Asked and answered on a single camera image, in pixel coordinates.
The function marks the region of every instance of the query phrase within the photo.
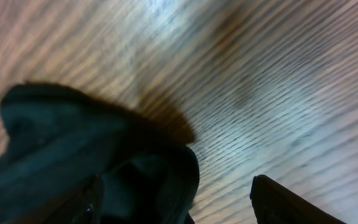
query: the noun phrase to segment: brown wooden surface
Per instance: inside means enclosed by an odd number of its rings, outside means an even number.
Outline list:
[[[358,1],[0,0],[0,99],[26,81],[174,134],[181,111],[200,162],[196,223],[255,223],[256,174],[358,223]],[[0,121],[0,154],[6,142]]]

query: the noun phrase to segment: dark green cloth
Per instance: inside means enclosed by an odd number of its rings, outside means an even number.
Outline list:
[[[96,175],[102,223],[192,223],[196,157],[140,116],[69,88],[17,85],[1,117],[10,141],[0,158],[0,223]]]

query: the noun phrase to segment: dark object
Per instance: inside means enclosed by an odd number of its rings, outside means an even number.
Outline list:
[[[250,198],[258,224],[343,224],[265,175],[254,177]]]
[[[0,223],[193,223],[193,152],[154,124],[56,85],[1,102]]]

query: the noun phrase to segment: wood surface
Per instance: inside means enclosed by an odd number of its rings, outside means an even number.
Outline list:
[[[255,223],[257,174],[358,223],[358,1],[0,0],[0,99],[24,82],[192,136],[196,223]]]

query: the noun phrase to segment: wooden floor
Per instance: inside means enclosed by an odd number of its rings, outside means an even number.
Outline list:
[[[190,136],[196,223],[255,223],[256,174],[358,223],[358,1],[0,0],[0,99],[23,82]]]

